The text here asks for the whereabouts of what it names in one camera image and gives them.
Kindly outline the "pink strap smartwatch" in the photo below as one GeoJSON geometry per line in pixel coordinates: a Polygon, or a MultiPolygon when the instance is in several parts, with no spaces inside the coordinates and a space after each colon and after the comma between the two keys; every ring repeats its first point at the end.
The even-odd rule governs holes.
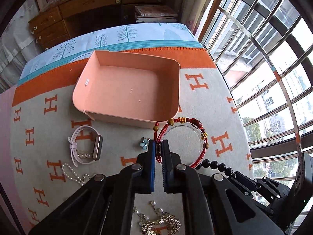
{"type": "Polygon", "coordinates": [[[100,160],[103,137],[90,125],[80,125],[67,138],[72,163],[90,165],[100,160]]]}

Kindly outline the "blue flower brooch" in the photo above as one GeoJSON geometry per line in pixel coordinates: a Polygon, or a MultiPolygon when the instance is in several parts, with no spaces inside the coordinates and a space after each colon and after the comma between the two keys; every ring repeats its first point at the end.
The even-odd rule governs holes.
{"type": "Polygon", "coordinates": [[[139,146],[142,148],[142,150],[146,151],[148,149],[149,144],[149,138],[143,137],[139,143],[139,146]]]}

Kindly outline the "orange H pattern blanket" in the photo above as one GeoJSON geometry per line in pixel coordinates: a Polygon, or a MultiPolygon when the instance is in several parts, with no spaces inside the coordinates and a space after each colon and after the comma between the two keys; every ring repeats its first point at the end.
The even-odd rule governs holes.
{"type": "MultiPolygon", "coordinates": [[[[247,136],[235,113],[231,94],[209,54],[200,48],[159,47],[137,53],[172,58],[180,63],[180,105],[178,116],[200,120],[208,134],[205,157],[223,162],[235,171],[253,177],[247,136]]],[[[75,172],[107,176],[132,165],[140,153],[143,137],[153,130],[90,119],[72,101],[74,85],[86,60],[74,61],[50,70],[18,87],[13,98],[11,155],[17,173],[15,185],[31,228],[50,214],[79,185],[63,175],[74,169],[67,138],[80,125],[90,125],[104,138],[97,163],[79,165],[75,172]]]]}

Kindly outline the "pink plastic tray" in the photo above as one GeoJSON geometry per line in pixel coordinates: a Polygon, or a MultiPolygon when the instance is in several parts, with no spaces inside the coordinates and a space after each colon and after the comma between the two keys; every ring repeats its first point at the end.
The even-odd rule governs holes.
{"type": "Polygon", "coordinates": [[[73,105],[92,120],[152,129],[179,110],[180,64],[132,52],[96,50],[73,91],[73,105]]]}

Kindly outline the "blue tree pattern bedsheet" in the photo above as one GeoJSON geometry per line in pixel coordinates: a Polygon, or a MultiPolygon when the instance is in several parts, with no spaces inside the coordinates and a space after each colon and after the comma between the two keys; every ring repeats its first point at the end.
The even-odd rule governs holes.
{"type": "Polygon", "coordinates": [[[67,63],[89,58],[95,50],[120,52],[156,47],[203,48],[181,23],[139,23],[102,29],[51,47],[26,63],[18,86],[67,63]]]}

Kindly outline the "stack of books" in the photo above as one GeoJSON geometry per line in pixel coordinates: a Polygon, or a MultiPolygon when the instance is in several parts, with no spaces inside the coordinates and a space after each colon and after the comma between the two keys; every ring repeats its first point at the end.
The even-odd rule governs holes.
{"type": "Polygon", "coordinates": [[[167,5],[137,5],[137,23],[176,23],[178,14],[167,5]]]}

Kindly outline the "metal window grille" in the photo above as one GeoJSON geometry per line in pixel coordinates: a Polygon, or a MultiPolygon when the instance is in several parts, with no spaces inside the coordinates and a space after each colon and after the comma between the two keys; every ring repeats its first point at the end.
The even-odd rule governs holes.
{"type": "Polygon", "coordinates": [[[292,0],[211,0],[200,42],[241,119],[256,178],[291,186],[312,154],[312,26],[292,0]]]}

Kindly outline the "wooden desk with drawers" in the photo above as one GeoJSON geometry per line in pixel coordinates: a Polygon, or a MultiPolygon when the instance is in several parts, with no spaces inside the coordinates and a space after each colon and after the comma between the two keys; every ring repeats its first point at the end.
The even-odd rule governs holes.
{"type": "Polygon", "coordinates": [[[58,0],[29,21],[30,32],[42,49],[71,38],[135,23],[137,5],[164,5],[165,0],[58,0]]]}

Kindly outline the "white lace covered furniture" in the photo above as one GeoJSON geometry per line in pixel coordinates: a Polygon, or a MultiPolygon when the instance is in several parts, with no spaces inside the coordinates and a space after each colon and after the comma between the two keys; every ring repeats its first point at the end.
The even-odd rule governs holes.
{"type": "Polygon", "coordinates": [[[29,28],[38,14],[37,0],[26,0],[1,35],[1,92],[16,85],[26,63],[43,51],[29,28]]]}

